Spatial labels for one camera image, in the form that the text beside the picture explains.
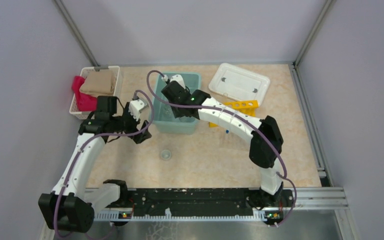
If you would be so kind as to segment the small clear glass dish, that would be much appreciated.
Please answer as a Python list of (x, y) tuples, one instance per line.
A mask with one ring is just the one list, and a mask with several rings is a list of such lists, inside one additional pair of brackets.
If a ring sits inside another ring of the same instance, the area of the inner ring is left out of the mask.
[(164, 161), (168, 161), (172, 158), (172, 152), (168, 149), (164, 149), (160, 152), (160, 158)]

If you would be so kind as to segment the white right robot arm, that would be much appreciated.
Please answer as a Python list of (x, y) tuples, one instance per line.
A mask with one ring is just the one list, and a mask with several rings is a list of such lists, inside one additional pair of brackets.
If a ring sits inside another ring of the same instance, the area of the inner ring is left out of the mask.
[(281, 205), (286, 166), (281, 157), (284, 143), (277, 121), (258, 118), (228, 107), (202, 90), (190, 92), (180, 80), (166, 79), (161, 93), (175, 118), (191, 117), (225, 128), (249, 144), (249, 159), (260, 169), (259, 196), (250, 197), (253, 207)]

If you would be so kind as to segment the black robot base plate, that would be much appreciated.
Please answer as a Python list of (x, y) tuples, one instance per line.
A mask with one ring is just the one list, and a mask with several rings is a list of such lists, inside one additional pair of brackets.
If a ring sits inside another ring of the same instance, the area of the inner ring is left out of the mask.
[(250, 188), (136, 188), (122, 192), (110, 209), (132, 209), (138, 217), (225, 219), (258, 216), (265, 208), (284, 210), (293, 205), (293, 192), (274, 196)]

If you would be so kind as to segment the white plastic tray lid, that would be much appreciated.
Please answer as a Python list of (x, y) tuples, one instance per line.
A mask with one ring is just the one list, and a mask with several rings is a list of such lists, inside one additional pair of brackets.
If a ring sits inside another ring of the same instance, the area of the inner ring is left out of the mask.
[(222, 63), (208, 84), (211, 92), (236, 101), (258, 102), (261, 106), (271, 80), (262, 74)]

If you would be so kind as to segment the clear glass flask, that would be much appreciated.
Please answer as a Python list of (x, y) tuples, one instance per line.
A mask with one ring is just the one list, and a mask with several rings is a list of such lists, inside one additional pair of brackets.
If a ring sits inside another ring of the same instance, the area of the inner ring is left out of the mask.
[(174, 119), (172, 108), (169, 105), (164, 105), (161, 110), (161, 120), (171, 122)]

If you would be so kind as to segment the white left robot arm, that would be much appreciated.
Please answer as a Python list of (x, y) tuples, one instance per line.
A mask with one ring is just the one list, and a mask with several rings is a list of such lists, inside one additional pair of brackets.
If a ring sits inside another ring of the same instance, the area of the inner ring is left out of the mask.
[(55, 231), (86, 233), (92, 227), (95, 215), (107, 206), (124, 207), (130, 193), (123, 180), (108, 179), (91, 194), (86, 185), (92, 168), (108, 143), (110, 136), (128, 137), (136, 144), (151, 138), (150, 123), (141, 122), (148, 103), (139, 97), (125, 104), (117, 115), (119, 98), (99, 96), (96, 109), (80, 124), (77, 142), (66, 169), (50, 193), (43, 193), (38, 206), (46, 225)]

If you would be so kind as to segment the yellow test tube rack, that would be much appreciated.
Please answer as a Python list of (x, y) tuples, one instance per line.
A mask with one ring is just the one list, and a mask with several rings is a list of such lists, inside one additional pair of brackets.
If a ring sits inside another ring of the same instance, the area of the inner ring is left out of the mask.
[(239, 111), (247, 116), (256, 116), (256, 109), (259, 107), (257, 100), (245, 100), (245, 101), (227, 101), (227, 102), (218, 102), (214, 104), (213, 107), (221, 108), (221, 105), (232, 108), (233, 110)]

